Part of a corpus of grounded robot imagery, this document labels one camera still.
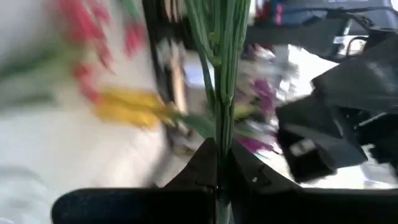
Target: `white label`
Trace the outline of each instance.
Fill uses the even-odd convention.
[[[344,42],[344,37],[335,37],[333,40],[334,44],[342,44]]]
[[[290,146],[290,151],[295,156],[302,156],[316,148],[315,143],[311,139],[303,139]]]

